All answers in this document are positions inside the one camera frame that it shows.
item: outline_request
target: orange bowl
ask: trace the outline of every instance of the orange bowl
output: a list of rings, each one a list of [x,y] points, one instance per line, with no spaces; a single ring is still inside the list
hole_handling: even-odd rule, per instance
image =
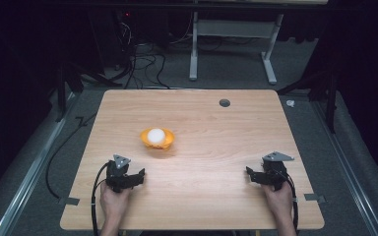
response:
[[[140,134],[140,139],[143,141],[143,143],[144,143],[144,145],[146,145],[146,147],[148,147],[148,148],[156,148],[156,149],[166,149],[166,148],[168,148],[171,145],[171,143],[173,143],[173,141],[174,141],[174,135],[173,135],[173,133],[171,133],[171,131],[169,131],[169,130],[167,130],[165,128],[160,128],[161,130],[164,131],[164,134],[165,134],[164,143],[162,143],[161,145],[154,145],[154,144],[152,144],[149,141],[149,138],[148,138],[149,131],[152,130],[152,129],[155,129],[155,128],[146,129],[146,130],[144,130]]]

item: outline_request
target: wooden table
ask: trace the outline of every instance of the wooden table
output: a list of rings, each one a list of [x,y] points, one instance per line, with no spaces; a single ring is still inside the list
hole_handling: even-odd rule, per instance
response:
[[[220,106],[222,99],[230,105]],[[169,150],[144,146],[140,133],[150,127],[173,132]],[[130,196],[122,229],[276,228],[264,192],[245,171],[246,166],[262,171],[262,156],[275,150],[295,158],[285,166],[299,197],[298,228],[323,227],[318,204],[304,199],[313,190],[273,90],[109,90],[70,193],[80,202],[65,207],[60,225],[92,229],[96,174],[118,153],[131,158],[129,174],[146,168],[144,184]]]

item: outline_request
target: black circle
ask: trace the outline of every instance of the black circle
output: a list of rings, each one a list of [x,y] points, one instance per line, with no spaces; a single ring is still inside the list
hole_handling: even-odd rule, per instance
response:
[[[222,107],[229,107],[230,104],[231,104],[231,102],[229,102],[228,99],[221,99],[220,100],[220,106],[222,106]]]

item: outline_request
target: metal bracket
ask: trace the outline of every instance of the metal bracket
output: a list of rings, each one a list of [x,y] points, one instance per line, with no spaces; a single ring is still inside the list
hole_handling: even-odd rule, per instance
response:
[[[306,201],[316,201],[318,204],[324,204],[327,202],[324,196],[317,194],[304,194]]]
[[[114,154],[113,159],[115,160],[115,165],[117,169],[121,169],[122,167],[131,162],[131,159],[120,156],[119,154]]]
[[[65,206],[65,205],[77,206],[79,204],[79,200],[80,199],[75,199],[75,198],[60,198],[57,203],[61,206]]]
[[[282,153],[277,152],[277,151],[274,151],[274,152],[272,152],[270,154],[267,154],[267,155],[263,156],[263,159],[264,160],[268,160],[268,161],[294,160],[293,157],[285,155],[285,154],[282,154]]]

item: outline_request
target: hand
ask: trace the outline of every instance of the hand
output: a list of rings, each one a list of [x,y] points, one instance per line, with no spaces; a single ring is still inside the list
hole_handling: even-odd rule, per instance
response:
[[[125,189],[121,193],[115,193],[104,181],[100,184],[100,205],[105,216],[101,236],[118,235],[119,223],[128,206],[130,192],[131,189]]]
[[[282,188],[274,191],[274,186],[262,185],[266,194],[269,209],[275,216],[276,225],[280,236],[296,235],[292,219],[292,191],[287,182],[283,182]]]

